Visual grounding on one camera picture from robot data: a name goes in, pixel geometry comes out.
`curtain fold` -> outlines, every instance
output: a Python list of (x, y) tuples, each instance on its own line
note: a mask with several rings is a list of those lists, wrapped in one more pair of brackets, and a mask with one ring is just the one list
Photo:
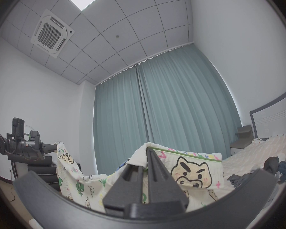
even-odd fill
[(194, 44), (148, 59), (136, 69), (148, 134), (155, 143), (231, 155), (240, 118), (224, 81)]
[(112, 174), (148, 141), (136, 69), (96, 87), (95, 158), (99, 174)]
[(148, 59), (96, 87), (99, 173), (112, 174), (148, 141), (227, 158), (239, 126), (227, 86), (194, 44)]

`green piping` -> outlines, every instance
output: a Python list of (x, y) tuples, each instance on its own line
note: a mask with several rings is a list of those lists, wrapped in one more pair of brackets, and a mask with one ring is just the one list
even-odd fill
[(179, 155), (183, 155), (183, 156), (188, 156), (188, 157), (192, 157), (192, 158), (200, 158), (200, 159), (205, 159), (205, 160), (209, 160), (209, 161), (221, 162), (221, 160), (217, 160), (217, 159), (210, 159), (210, 158), (203, 158), (203, 157), (198, 157), (198, 156), (194, 156), (194, 155), (187, 155), (184, 153), (179, 153), (177, 151), (171, 151), (171, 150), (161, 149), (161, 148), (157, 148), (157, 147), (150, 147), (150, 148), (155, 149), (155, 150), (159, 150), (159, 151), (169, 152), (172, 154), (179, 154)]

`ceiling air conditioner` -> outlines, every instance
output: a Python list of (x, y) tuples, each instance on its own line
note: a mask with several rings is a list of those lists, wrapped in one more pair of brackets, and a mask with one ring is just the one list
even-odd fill
[(74, 30), (65, 22), (51, 11), (45, 10), (35, 28), (31, 43), (57, 58), (73, 34)]

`bedside table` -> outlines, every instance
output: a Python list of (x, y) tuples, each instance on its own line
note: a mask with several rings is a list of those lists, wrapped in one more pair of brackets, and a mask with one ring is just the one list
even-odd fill
[(243, 150), (253, 140), (253, 132), (251, 125), (246, 125), (237, 128), (237, 133), (235, 133), (239, 139), (230, 144), (231, 155), (237, 154), (239, 151)]

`striped bed sheet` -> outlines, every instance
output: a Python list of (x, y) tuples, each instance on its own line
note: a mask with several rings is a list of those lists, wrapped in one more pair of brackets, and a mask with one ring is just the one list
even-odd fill
[[(284, 153), (286, 155), (286, 134), (270, 137), (266, 141), (254, 139), (244, 150), (223, 160), (225, 185), (223, 188), (216, 189), (215, 193), (217, 197), (222, 198), (234, 190), (231, 183), (227, 181), (227, 178), (232, 174), (242, 176), (249, 173), (254, 165), (263, 167), (267, 158), (276, 156), (279, 153)], [(285, 185), (286, 182), (279, 185), (279, 192), (275, 196), (273, 202), (279, 197), (279, 194), (282, 192)], [(251, 228), (268, 211), (268, 209), (271, 208), (273, 202), (270, 206), (261, 210), (248, 228)]]

